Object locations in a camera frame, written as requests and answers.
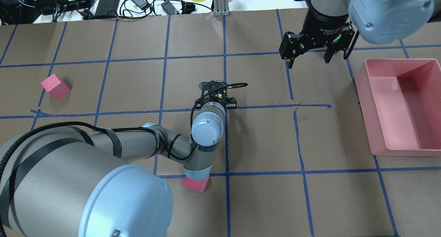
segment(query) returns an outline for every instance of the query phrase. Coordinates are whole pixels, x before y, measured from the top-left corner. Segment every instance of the pink bin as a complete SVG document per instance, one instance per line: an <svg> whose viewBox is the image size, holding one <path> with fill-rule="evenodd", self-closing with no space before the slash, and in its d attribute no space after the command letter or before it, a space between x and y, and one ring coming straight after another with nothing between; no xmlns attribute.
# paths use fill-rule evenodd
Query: pink bin
<svg viewBox="0 0 441 237"><path fill-rule="evenodd" d="M441 156L437 60L368 59L356 85L373 155Z"/></svg>

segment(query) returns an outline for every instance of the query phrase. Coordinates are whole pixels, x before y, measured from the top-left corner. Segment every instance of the black power brick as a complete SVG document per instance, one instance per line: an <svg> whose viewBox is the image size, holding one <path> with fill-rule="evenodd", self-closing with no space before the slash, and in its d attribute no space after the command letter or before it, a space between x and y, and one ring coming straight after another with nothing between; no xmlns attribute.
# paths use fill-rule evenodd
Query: black power brick
<svg viewBox="0 0 441 237"><path fill-rule="evenodd" d="M135 5L137 5L143 11L150 6L150 4L147 3L145 0L132 0L132 1Z"/></svg>
<svg viewBox="0 0 441 237"><path fill-rule="evenodd" d="M100 0L96 7L95 17L116 16L120 0Z"/></svg>

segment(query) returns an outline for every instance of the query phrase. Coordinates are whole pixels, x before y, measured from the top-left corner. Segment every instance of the blue tape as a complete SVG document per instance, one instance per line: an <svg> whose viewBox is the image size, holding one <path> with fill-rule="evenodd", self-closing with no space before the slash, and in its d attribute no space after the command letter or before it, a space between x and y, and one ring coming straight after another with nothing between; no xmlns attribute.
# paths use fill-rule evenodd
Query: blue tape
<svg viewBox="0 0 441 237"><path fill-rule="evenodd" d="M282 29L282 22L280 20L279 9L276 9L276 14L277 14L277 22L279 22L280 38L283 39L283 29ZM291 86L291 76L289 74L289 67L286 62L285 62L285 70L286 70L286 77L288 79L289 96L291 97L291 100L294 100L293 87Z"/></svg>
<svg viewBox="0 0 441 237"><path fill-rule="evenodd" d="M303 176L303 182L304 182L304 191L305 191L305 199L306 199L306 208L308 212L308 221L309 221L309 230L311 232L311 236L314 237L314 224L312 221L312 213L311 213L311 205L309 200L309 192L308 192L308 184L306 179L306 172L305 172L305 164L303 162L302 158L302 151L300 148L300 139L299 139L299 123L297 122L297 113L293 113L294 116L294 126L296 128L296 139L297 139L297 148L299 150L299 158L300 158L300 167L302 169L302 176Z"/></svg>
<svg viewBox="0 0 441 237"><path fill-rule="evenodd" d="M0 119L34 118L35 116L0 116Z"/></svg>
<svg viewBox="0 0 441 237"><path fill-rule="evenodd" d="M404 51L404 54L406 55L406 58L409 59L408 51L406 50L406 47L404 46L402 39L400 39L400 44L401 44L401 47L403 48L403 51Z"/></svg>
<svg viewBox="0 0 441 237"><path fill-rule="evenodd" d="M12 42L12 38L14 37L14 34L16 33L17 26L18 26L18 25L16 24L16 26L14 27L14 30L13 30L12 33L11 33L11 37L9 38L8 44L6 44L6 48L4 49L3 55L2 55L1 60L0 60L0 64L2 64L3 59L4 59L5 55L6 55L6 52L7 52L8 49L9 49L9 45L10 45L11 42Z"/></svg>
<svg viewBox="0 0 441 237"><path fill-rule="evenodd" d="M57 59L58 51L60 50L61 42L63 41L64 33L66 31L67 26L68 26L68 22L65 22L64 27L63 27L63 31L61 32L60 40L58 41L57 49L55 50L54 58L52 59L51 67L49 68L49 72L48 72L48 75L46 76L46 78L49 78L49 76L52 73L52 69L54 67L55 60ZM40 107L41 103L43 102L43 97L44 97L45 91L46 90L43 89L43 91L41 92L40 100L38 101L38 107Z"/></svg>
<svg viewBox="0 0 441 237"><path fill-rule="evenodd" d="M380 179L381 190L383 191L384 202L386 203L387 212L389 214L390 223L392 225L392 230L394 236L398 236L397 226L395 225L395 220L393 218L392 209L390 207L389 198L387 196L386 187L384 185L383 176L380 170L380 164L378 163L377 157L374 156L373 160L375 161L375 166L377 168L378 178Z"/></svg>
<svg viewBox="0 0 441 237"><path fill-rule="evenodd" d="M95 121L93 122L94 126L96 126L96 123L98 122L98 117L99 117L99 112L100 112L100 107L101 107L101 99L103 97L104 85L106 83L107 71L109 69L110 56L112 55L113 42L115 42L115 35L116 35L117 27L118 27L118 19L115 20L115 27L113 28L112 41L110 42L109 54L107 55L106 68L104 70L103 82L101 83L100 96L98 97L98 105L96 106Z"/></svg>

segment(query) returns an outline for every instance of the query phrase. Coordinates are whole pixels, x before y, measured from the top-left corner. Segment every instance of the blue tape grid line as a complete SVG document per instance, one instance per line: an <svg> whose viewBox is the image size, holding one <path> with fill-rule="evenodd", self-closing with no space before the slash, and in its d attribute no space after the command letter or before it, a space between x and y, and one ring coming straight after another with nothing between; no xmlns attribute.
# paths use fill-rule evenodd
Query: blue tape grid line
<svg viewBox="0 0 441 237"><path fill-rule="evenodd" d="M305 171L305 164L302 159L302 151L300 148L300 138L299 138L299 123L297 122L297 113L293 113L294 117L294 126L296 128L296 139L297 139L297 147L299 150L299 159L300 159L300 168L302 169L302 176L303 176L303 183L304 183L304 191L305 191L305 200L306 200L306 209L308 213L308 221L309 221L309 230L311 232L311 236L314 237L314 224L312 221L312 213L311 213L311 205L309 200L309 193L308 193L308 184L306 179L306 171Z"/></svg>
<svg viewBox="0 0 441 237"><path fill-rule="evenodd" d="M279 22L280 38L283 39L283 28L282 28L282 22L280 20L279 9L276 9L276 14L277 14L277 22ZM288 79L289 96L291 97L291 100L294 100L293 88L291 87L291 76L289 74L288 63L286 62L285 62L285 70L286 70L286 77Z"/></svg>
<svg viewBox="0 0 441 237"><path fill-rule="evenodd" d="M436 45L414 45L414 46L403 46L405 49L416 49L416 48L436 48L441 47L441 44ZM354 48L354 50L398 50L402 49L400 47L370 47L370 48ZM326 52L326 50L309 50L308 52ZM191 55L191 56L176 56L176 57L167 57L168 60L171 59L193 59L193 58L211 58L211 57L220 57L220 56L249 56L249 55L274 55L279 54L279 52L249 52L249 53L227 53L216 54L216 55ZM126 61L154 61L154 60L163 60L164 57L159 58L137 58L137 59L118 59L118 60L110 60L109 62L126 62ZM90 63L106 63L107 61L75 61L75 62L59 62L54 63L54 66L59 65L73 65L73 64L90 64ZM26 67L26 66L49 66L52 63L40 63L40 64L18 64L18 65L0 65L0 68L16 68L16 67Z"/></svg>
<svg viewBox="0 0 441 237"><path fill-rule="evenodd" d="M394 236L399 236L398 231L397 231L397 226L395 225L395 220L393 218L392 209L390 207L389 198L387 196L386 187L384 185L383 175L381 174L380 165L378 163L376 156L373 157L373 160L375 161L375 166L377 168L378 178L380 179L381 190L383 191L384 201L386 203L386 208L387 208L387 212L389 214L390 223L392 225L393 234L394 234Z"/></svg>
<svg viewBox="0 0 441 237"><path fill-rule="evenodd" d="M55 50L54 58L52 59L51 67L49 68L49 72L48 72L48 75L46 76L46 78L49 78L49 76L50 76L51 73L52 73L52 69L53 69L53 67L54 67L55 60L57 59L58 50L60 50L61 42L63 41L63 36L64 36L64 33L65 33L65 31L66 31L66 27L67 27L67 26L68 26L68 22L65 22L65 23L64 23L64 27L63 27L63 31L62 31L61 36L60 36L60 40L58 41L57 49ZM41 103L43 102L43 97L44 97L44 92L45 92L45 91L46 91L46 90L43 89L43 91L41 92L40 100L38 101L38 107L40 107L40 106L41 106Z"/></svg>
<svg viewBox="0 0 441 237"><path fill-rule="evenodd" d="M404 54L406 55L406 58L409 59L408 51L406 50L406 47L404 46L402 39L400 39L400 44L401 44L401 47L403 48L403 51L404 51Z"/></svg>
<svg viewBox="0 0 441 237"><path fill-rule="evenodd" d="M224 81L227 82L227 19L225 18L225 16L222 16L222 30L224 38ZM230 162L228 160L228 111L225 113L225 195L227 205L227 237L231 237Z"/></svg>
<svg viewBox="0 0 441 237"><path fill-rule="evenodd" d="M104 85L106 84L107 71L109 70L110 56L112 55L113 42L115 41L117 27L118 27L118 19L115 20L115 27L113 28L112 41L110 42L109 54L107 55L106 68L104 70L104 75L103 75L103 83L101 83L100 96L98 97L98 105L96 106L95 121L93 122L94 126L96 126L96 123L98 122L98 117L101 107L101 99L103 97Z"/></svg>
<svg viewBox="0 0 441 237"><path fill-rule="evenodd" d="M168 39L170 38L170 20L171 16L168 16L167 20L167 35L165 36L165 52L164 52L164 69L162 70L162 88L161 88L161 104L159 106L159 119L158 124L162 124L162 113L164 112L164 92L165 92L165 77L167 70L167 54L168 54ZM158 155L155 155L155 163L153 165L153 174L158 172Z"/></svg>
<svg viewBox="0 0 441 237"><path fill-rule="evenodd" d="M3 59L4 59L5 55L6 55L6 52L7 52L8 49L9 49L9 45L11 44L12 38L14 37L14 34L16 33L17 26L18 26L18 25L16 25L16 26L14 27L14 30L13 30L12 33L11 33L11 37L9 38L8 44L6 45L6 48L4 49L3 55L1 56L0 65L2 64Z"/></svg>
<svg viewBox="0 0 441 237"><path fill-rule="evenodd" d="M403 42L401 40L400 40L400 42L401 42L401 45L403 47L403 50L405 51ZM354 74L352 72L351 63L350 63L349 59L346 60L346 64L348 65L349 74L351 75L352 82L354 84L354 88L356 90L356 93L358 93L357 86L356 86L355 79L354 79ZM386 187L384 185L383 176L381 174L380 165L378 163L378 160L377 160L376 156L374 156L373 159L375 161L375 166L376 166L377 173L378 173L378 179L380 180L381 190L383 191L384 202L386 203L386 208L387 208L387 211L388 211L388 214L389 214L389 219L390 219L390 222L391 222L391 225L392 225L392 230L394 232L394 235L398 236L397 226L395 225L395 221L394 221L393 214L392 214L392 209L391 209L390 204L389 204L389 198L387 196L387 191L386 191Z"/></svg>

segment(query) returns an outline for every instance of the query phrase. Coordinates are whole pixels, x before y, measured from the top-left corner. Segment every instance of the black cable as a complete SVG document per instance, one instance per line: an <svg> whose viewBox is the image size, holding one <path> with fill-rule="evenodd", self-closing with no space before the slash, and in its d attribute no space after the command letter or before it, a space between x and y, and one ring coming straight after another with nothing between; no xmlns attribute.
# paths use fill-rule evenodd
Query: black cable
<svg viewBox="0 0 441 237"><path fill-rule="evenodd" d="M64 8L62 11L58 12L55 16L55 19L52 19L52 22L57 22L57 19L61 16L61 14L65 13L67 8Z"/></svg>
<svg viewBox="0 0 441 237"><path fill-rule="evenodd" d="M356 35L354 36L354 40L352 41L351 47L346 51L343 50L343 60L347 60L349 56L351 55L352 50L354 50L354 46L356 45L358 36L360 35L359 31L357 30Z"/></svg>
<svg viewBox="0 0 441 237"><path fill-rule="evenodd" d="M225 86L221 86L217 89L214 89L212 91L209 91L207 93L205 93L202 97L198 98L195 102L194 102L194 106L192 108L192 112L190 113L190 129L193 127L193 114L194 114L194 110L196 109L197 104L199 104L201 102L201 100L203 100L206 96L210 95L210 94L214 94L220 90L223 89L234 89L234 88L242 88L242 87L246 87L248 86L248 83L233 83L233 84L226 84Z"/></svg>

